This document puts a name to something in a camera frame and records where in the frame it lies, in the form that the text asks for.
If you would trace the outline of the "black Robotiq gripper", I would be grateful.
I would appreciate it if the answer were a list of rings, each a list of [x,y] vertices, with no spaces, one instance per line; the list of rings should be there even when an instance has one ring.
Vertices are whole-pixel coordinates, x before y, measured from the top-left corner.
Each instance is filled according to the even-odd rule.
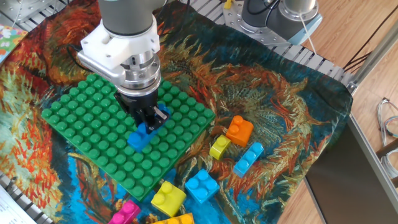
[[[158,99],[157,90],[146,96],[127,96],[117,91],[114,97],[125,113],[131,115],[139,124],[145,124],[146,131],[159,129],[170,118],[167,107],[155,107]]]

